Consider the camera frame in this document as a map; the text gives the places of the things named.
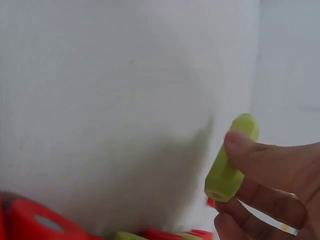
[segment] green plastic piece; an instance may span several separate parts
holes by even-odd
[[[254,141],[258,140],[259,125],[256,118],[243,113],[233,120],[230,130],[240,130]],[[224,146],[221,147],[213,166],[205,179],[205,194],[218,202],[228,202],[239,190],[244,175],[228,160]]]
[[[147,240],[142,236],[135,235],[133,233],[118,231],[114,235],[114,240]]]
[[[186,232],[179,232],[179,233],[175,233],[176,235],[179,235],[181,237],[183,237],[186,240],[202,240],[202,237],[199,236],[195,236]]]

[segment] white wall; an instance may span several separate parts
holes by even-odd
[[[252,112],[260,140],[302,145],[320,140],[320,1],[261,3]]]
[[[257,2],[0,0],[0,187],[96,233],[212,230],[204,178],[249,109]]]

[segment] red plastic piece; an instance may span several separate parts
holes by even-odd
[[[208,202],[206,203],[209,207],[215,208],[215,200],[208,197]]]
[[[0,240],[6,240],[6,232],[4,226],[4,211],[2,209],[2,199],[0,198]]]
[[[26,199],[15,200],[4,220],[10,240],[89,240],[88,234],[73,222]]]
[[[209,231],[193,229],[188,233],[194,236],[198,236],[202,238],[202,240],[214,240],[214,234]]]
[[[143,232],[143,237],[149,240],[185,240],[182,236],[174,233],[160,231],[152,228],[147,228]]]

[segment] toy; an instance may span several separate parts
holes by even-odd
[[[188,232],[189,234],[201,237],[202,240],[213,240],[214,239],[214,234],[209,231],[204,231],[204,230],[198,230],[198,229],[193,229]]]
[[[88,240],[79,226],[27,199],[15,200],[4,215],[9,240]]]
[[[176,233],[176,234],[183,237],[186,240],[202,240],[202,238],[200,236],[196,236],[196,235],[186,233],[186,232],[181,232],[181,233]]]
[[[184,240],[185,238],[174,233],[147,228],[143,232],[143,237],[149,240]]]
[[[114,240],[147,240],[142,236],[135,235],[133,233],[119,231],[115,233]]]
[[[237,117],[230,130],[240,130],[256,141],[259,136],[259,126],[256,118],[243,113]],[[222,146],[213,166],[205,179],[205,194],[216,201],[228,202],[239,190],[244,175],[228,160]]]
[[[206,204],[211,207],[211,208],[214,208],[215,207],[215,200],[208,197],[208,201],[206,202]]]

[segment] red toy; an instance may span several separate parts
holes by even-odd
[[[208,197],[208,202],[206,203],[209,207],[214,208],[215,207],[215,200],[212,198]]]
[[[6,232],[4,228],[4,211],[2,209],[2,199],[0,198],[0,240],[6,240]]]
[[[198,236],[198,237],[202,238],[202,240],[214,240],[214,234],[209,231],[193,229],[193,230],[189,231],[188,234]]]
[[[26,199],[15,200],[4,215],[9,240],[89,240],[79,226]]]

